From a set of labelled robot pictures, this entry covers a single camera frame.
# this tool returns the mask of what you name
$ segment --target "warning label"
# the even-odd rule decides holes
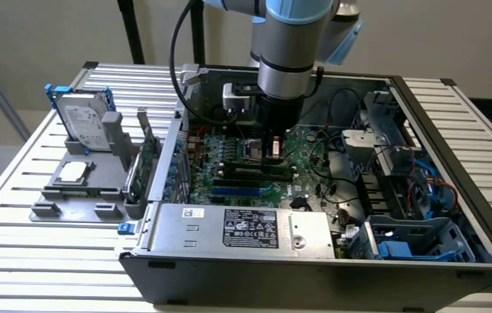
[[[225,210],[222,243],[241,248],[278,249],[277,212]]]

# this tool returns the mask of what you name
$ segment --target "slotted aluminum table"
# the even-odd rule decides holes
[[[439,80],[407,82],[492,204],[490,125],[484,126],[482,114],[456,87]],[[141,106],[149,108],[155,135],[166,135],[177,102],[166,67],[99,64],[80,72],[72,86],[113,88],[123,128],[134,142],[143,141],[137,120]],[[35,223],[28,219],[39,190],[67,151],[66,136],[51,112],[0,177],[0,311],[268,312],[155,307],[143,301],[118,262],[114,247],[134,245],[131,239],[119,239],[118,224]],[[441,312],[492,312],[492,294],[471,295]]]

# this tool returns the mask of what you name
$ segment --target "motherboard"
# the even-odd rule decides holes
[[[191,159],[190,203],[253,207],[280,207],[336,213],[330,201],[341,201],[333,183],[317,176],[330,175],[329,151],[317,145],[329,135],[318,128],[296,127],[286,134],[282,164],[265,166],[264,174],[256,176],[261,165],[261,141],[246,136],[233,137],[217,129],[197,132],[189,140]]]

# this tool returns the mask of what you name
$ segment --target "capacitor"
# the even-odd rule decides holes
[[[308,140],[308,142],[316,142],[317,137],[314,135],[308,135],[306,140]]]

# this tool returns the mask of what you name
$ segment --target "blue latch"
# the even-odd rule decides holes
[[[118,227],[118,234],[119,235],[135,235],[135,224],[133,223],[121,223]]]
[[[379,253],[384,259],[412,259],[412,251],[405,241],[384,241],[379,244]]]
[[[56,88],[54,88],[55,93],[70,93],[72,91],[74,88],[71,88],[71,86],[56,86]]]
[[[117,105],[114,103],[114,94],[113,94],[113,90],[110,89],[110,87],[107,87],[103,90],[103,93],[106,94],[106,101],[109,102],[109,110],[115,112],[117,111]]]

